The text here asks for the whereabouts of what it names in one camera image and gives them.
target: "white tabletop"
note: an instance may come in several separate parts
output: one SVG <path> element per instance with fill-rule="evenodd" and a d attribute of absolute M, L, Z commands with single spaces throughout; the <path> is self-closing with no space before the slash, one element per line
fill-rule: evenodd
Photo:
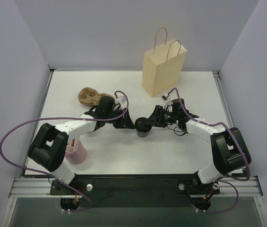
<path fill-rule="evenodd" d="M 41 117 L 81 115 L 89 107 L 79 103 L 78 93 L 84 87 L 92 87 L 99 93 L 112 95 L 116 90 L 125 92 L 134 123 L 139 117 L 148 118 L 155 105 L 163 105 L 162 94 L 151 98 L 141 82 L 142 72 L 139 71 L 55 71 Z M 227 124 L 211 72 L 182 72 L 176 87 L 191 113 L 211 123 L 222 121 Z M 174 99 L 176 94 L 172 93 L 170 97 Z M 65 121 L 49 121 L 50 124 L 62 122 Z M 141 138 L 135 130 L 115 129 L 106 124 L 95 132 L 82 135 L 80 140 L 88 155 L 79 165 L 69 164 L 76 174 L 193 174 L 213 161 L 210 144 L 190 134 L 176 136 L 166 128 L 153 127 L 146 138 Z M 27 167 L 46 171 L 31 159 Z M 40 175 L 32 171 L 25 174 Z"/>

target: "bag handle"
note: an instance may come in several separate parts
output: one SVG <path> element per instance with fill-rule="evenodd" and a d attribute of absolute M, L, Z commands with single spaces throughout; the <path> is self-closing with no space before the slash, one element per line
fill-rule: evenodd
<path fill-rule="evenodd" d="M 169 48 L 168 48 L 168 52 L 167 52 L 167 56 L 166 56 L 166 61 L 167 61 L 167 59 L 168 59 L 168 54 L 169 54 L 170 47 L 171 47 L 171 45 L 172 45 L 174 42 L 179 42 L 179 44 L 180 44 L 180 48 L 179 48 L 179 51 L 178 51 L 177 56 L 178 56 L 179 53 L 180 53 L 180 50 L 181 50 L 181 42 L 180 42 L 179 40 L 175 40 L 175 41 L 171 42 L 171 44 L 169 45 Z"/>
<path fill-rule="evenodd" d="M 160 27 L 160 28 L 158 29 L 157 33 L 156 33 L 155 38 L 154 38 L 154 48 L 153 48 L 153 49 L 156 49 L 157 34 L 158 34 L 158 32 L 159 32 L 162 28 L 164 28 L 165 31 L 166 31 L 166 39 L 165 39 L 165 45 L 166 45 L 166 42 L 167 42 L 167 29 L 166 29 L 165 27 Z"/>

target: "beige paper bag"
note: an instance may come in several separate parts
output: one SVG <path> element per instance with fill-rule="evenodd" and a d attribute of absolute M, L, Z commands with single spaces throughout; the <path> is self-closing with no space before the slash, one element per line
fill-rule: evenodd
<path fill-rule="evenodd" d="M 156 46 L 156 37 L 143 62 L 142 87 L 151 97 L 177 84 L 187 54 L 179 40 L 167 41 L 167 30 L 164 44 Z"/>

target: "black base panel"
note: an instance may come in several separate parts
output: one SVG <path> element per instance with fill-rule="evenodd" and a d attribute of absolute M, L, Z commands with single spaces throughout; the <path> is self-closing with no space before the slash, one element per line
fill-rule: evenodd
<path fill-rule="evenodd" d="M 178 185 L 192 185 L 193 175 L 78 175 L 76 184 L 93 202 L 93 207 L 189 207 L 189 195 Z M 92 184 L 92 191 L 86 185 Z M 74 194 L 71 190 L 53 181 L 51 195 Z M 208 193 L 189 190 L 190 194 Z M 82 207 L 90 204 L 83 198 Z"/>

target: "pink container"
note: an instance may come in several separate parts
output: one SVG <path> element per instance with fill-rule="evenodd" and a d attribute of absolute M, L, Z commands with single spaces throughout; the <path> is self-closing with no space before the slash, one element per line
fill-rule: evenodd
<path fill-rule="evenodd" d="M 87 150 L 80 141 L 80 138 L 74 140 L 73 146 L 67 145 L 65 151 L 65 158 L 73 165 L 82 163 L 87 156 Z"/>

